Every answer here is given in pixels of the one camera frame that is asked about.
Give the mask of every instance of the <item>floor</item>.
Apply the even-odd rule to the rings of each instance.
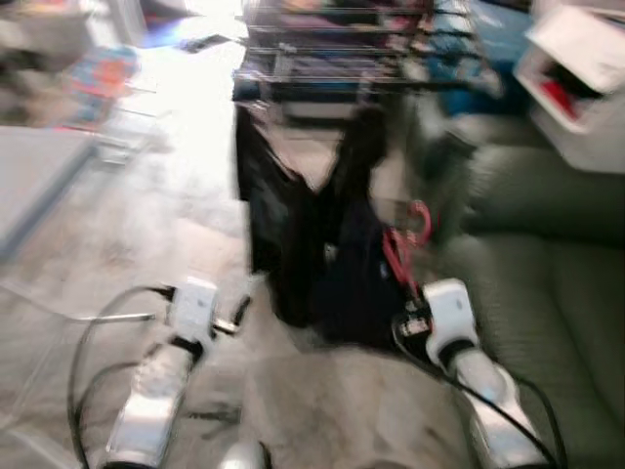
[[[220,286],[221,314],[241,295],[253,303],[243,332],[222,338],[194,377],[191,410],[228,410],[222,421],[190,421],[177,434],[168,467],[216,467],[238,437],[246,370],[271,357],[312,348],[310,334],[277,321],[261,280],[246,272],[245,205],[236,200],[232,167],[231,71],[242,57],[228,43],[197,55],[149,51],[143,75],[171,112],[161,134],[125,165],[94,161],[2,277],[28,285],[46,304],[86,316],[132,284],[176,282],[189,274]],[[286,132],[296,166],[313,186],[332,161],[335,135]],[[374,193],[402,199],[402,160],[396,153],[377,173]],[[65,387],[81,325],[67,323],[0,292],[0,457],[4,467],[76,467],[65,422]],[[148,295],[125,312],[157,312]],[[162,336],[159,321],[98,329],[90,346],[92,372],[137,359]],[[87,442],[98,455],[125,399],[128,375],[111,377],[87,415]],[[43,462],[51,453],[56,463]]]

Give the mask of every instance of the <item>gray couch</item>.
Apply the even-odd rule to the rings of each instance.
[[[625,178],[571,169],[522,118],[424,124],[428,105],[407,98],[399,134],[440,216],[441,274],[467,283],[486,351],[546,392],[570,467],[625,467]],[[553,447],[541,405],[521,399]]]

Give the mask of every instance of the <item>metal rack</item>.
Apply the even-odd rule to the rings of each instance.
[[[246,60],[265,69],[249,70],[244,65],[235,75],[235,82],[271,85],[276,103],[306,101],[315,95],[318,99],[343,95],[346,103],[353,102],[365,82],[368,94],[378,96],[404,90],[481,87],[483,91],[486,86],[480,79],[492,81],[494,72],[465,0],[446,1],[445,8],[425,0],[413,8],[373,8],[372,3],[363,2],[362,8],[318,10],[289,8],[283,0],[277,1],[279,6],[251,7],[245,17],[250,35]],[[433,19],[443,15],[457,17],[462,27],[434,28]],[[307,21],[309,17],[319,17],[322,25]],[[351,22],[334,22],[345,17]],[[359,23],[358,18],[367,18],[369,23]],[[403,27],[390,24],[389,19],[397,18],[403,19]],[[467,47],[461,52],[446,50],[445,38],[463,41]],[[406,72],[406,62],[423,67],[427,60],[454,67],[455,79],[432,80],[427,73],[411,76]],[[473,76],[467,73],[467,61],[473,61]]]

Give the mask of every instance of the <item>black cable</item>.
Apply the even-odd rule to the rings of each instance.
[[[151,291],[154,293],[160,294],[166,300],[171,300],[173,296],[173,288],[170,287],[155,287],[155,286],[134,286],[128,288],[125,291],[122,291],[118,295],[116,295],[112,300],[110,300],[98,313],[98,315],[89,322],[85,331],[82,333],[78,344],[76,345],[76,349],[74,351],[74,355],[71,361],[71,368],[69,369],[69,379],[67,381],[67,399],[66,399],[66,407],[67,407],[67,423],[69,424],[69,430],[71,433],[71,442],[74,446],[74,452],[76,453],[76,457],[78,458],[78,462],[80,463],[82,469],[90,469],[89,460],[87,459],[87,454],[85,452],[84,445],[82,443],[82,435],[80,433],[79,422],[76,415],[76,381],[78,375],[82,371],[83,366],[83,349],[89,339],[94,327],[98,324],[98,320],[101,318],[105,318],[106,316],[110,316],[114,313],[120,306],[122,306],[126,301],[128,301],[131,297],[136,294],[143,293],[146,291]]]
[[[535,383],[531,382],[527,378],[523,378],[512,371],[508,371],[510,376],[520,383],[522,386],[525,386],[527,389],[532,391],[536,397],[540,400],[543,408],[545,409],[545,413],[547,414],[547,419],[549,420],[549,426],[551,427],[551,431],[554,435],[554,442],[556,443],[556,451],[558,452],[558,460],[560,463],[560,467],[562,469],[568,469],[568,456],[566,455],[566,446],[564,445],[563,434],[560,431],[560,425],[558,424],[558,419],[556,417],[556,412],[554,411],[553,406],[549,402],[549,398],[545,394],[545,392],[540,389]]]
[[[97,391],[98,385],[100,384],[100,382],[104,381],[104,379],[110,374],[117,373],[119,371],[123,371],[125,369],[132,368],[138,365],[139,365],[139,362],[123,362],[123,363],[112,364],[100,370],[98,374],[96,374],[91,379],[91,381],[89,382],[89,385],[87,386],[87,388],[85,389],[85,392],[82,395],[82,398],[80,398],[80,401],[78,402],[78,406],[76,407],[76,421],[78,422],[78,430],[81,436],[82,436],[82,430],[83,430],[82,417],[84,415],[85,409],[87,408],[87,405],[89,404],[89,401],[91,400],[92,396]]]
[[[392,324],[392,327],[391,327],[391,330],[393,332],[393,340],[394,340],[395,344],[397,345],[397,347],[401,350],[402,353],[405,354],[405,356],[408,358],[408,360],[410,362],[412,362],[419,369],[421,369],[423,372],[425,372],[426,374],[430,375],[434,379],[437,379],[437,380],[440,380],[440,381],[444,381],[445,383],[453,386],[456,389],[459,389],[460,391],[464,391],[465,393],[469,394],[471,397],[477,399],[481,403],[483,403],[483,404],[487,405],[488,407],[490,407],[492,410],[494,410],[499,415],[501,415],[513,427],[515,427],[517,430],[519,430],[528,440],[530,440],[532,442],[532,444],[536,447],[536,449],[538,449],[538,451],[547,460],[547,463],[552,468],[558,468],[559,467],[558,462],[553,457],[553,455],[551,454],[549,449],[540,440],[538,440],[534,435],[532,435],[529,430],[527,430],[524,426],[522,426],[520,423],[518,423],[516,418],[514,418],[512,415],[510,415],[508,412],[506,412],[502,408],[500,408],[498,405],[492,403],[489,399],[485,398],[481,394],[479,394],[476,391],[474,391],[469,386],[464,385],[463,383],[461,383],[460,381],[458,381],[455,378],[452,378],[451,376],[447,376],[439,368],[437,368],[437,367],[435,367],[435,366],[433,366],[433,365],[431,365],[429,363],[426,363],[423,360],[415,357],[405,347],[405,345],[403,345],[403,342],[401,340],[399,340],[399,335],[400,335],[399,325],[400,325],[400,323],[401,323],[401,318],[394,318],[393,319],[393,324]]]

